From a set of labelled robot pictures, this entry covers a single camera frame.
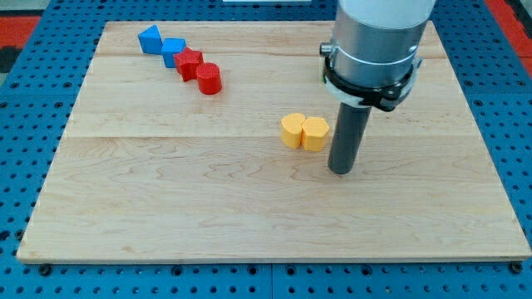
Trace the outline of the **black white clamp collar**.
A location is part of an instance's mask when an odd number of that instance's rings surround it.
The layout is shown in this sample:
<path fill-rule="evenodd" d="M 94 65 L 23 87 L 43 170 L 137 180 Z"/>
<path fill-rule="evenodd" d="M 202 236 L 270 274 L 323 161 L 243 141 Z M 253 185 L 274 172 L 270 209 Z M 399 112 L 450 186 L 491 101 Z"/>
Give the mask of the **black white clamp collar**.
<path fill-rule="evenodd" d="M 333 70 L 332 59 L 338 50 L 331 42 L 320 44 L 319 55 L 324 58 L 323 83 L 331 94 L 352 108 L 372 106 L 385 112 L 395 110 L 409 96 L 423 62 L 421 57 L 415 57 L 407 73 L 391 86 L 364 87 L 343 79 Z"/>

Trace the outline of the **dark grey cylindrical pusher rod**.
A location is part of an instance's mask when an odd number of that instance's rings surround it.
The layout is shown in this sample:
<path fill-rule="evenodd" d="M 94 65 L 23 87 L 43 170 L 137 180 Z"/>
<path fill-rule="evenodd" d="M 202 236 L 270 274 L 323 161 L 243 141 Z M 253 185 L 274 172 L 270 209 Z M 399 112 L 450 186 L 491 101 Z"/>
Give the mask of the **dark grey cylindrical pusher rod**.
<path fill-rule="evenodd" d="M 348 174 L 352 171 L 370 113 L 370 107 L 340 105 L 328 156 L 328 168 L 333 173 Z"/>

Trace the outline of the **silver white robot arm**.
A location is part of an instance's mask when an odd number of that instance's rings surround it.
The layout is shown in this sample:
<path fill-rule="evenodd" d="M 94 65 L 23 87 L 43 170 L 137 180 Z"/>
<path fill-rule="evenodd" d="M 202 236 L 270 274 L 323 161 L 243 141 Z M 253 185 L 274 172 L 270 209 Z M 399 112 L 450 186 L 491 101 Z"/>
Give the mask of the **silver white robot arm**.
<path fill-rule="evenodd" d="M 328 156 L 336 174 L 352 171 L 369 115 L 395 110 L 421 66 L 418 47 L 435 0 L 339 0 L 331 38 L 321 43 L 323 82 L 339 102 Z"/>

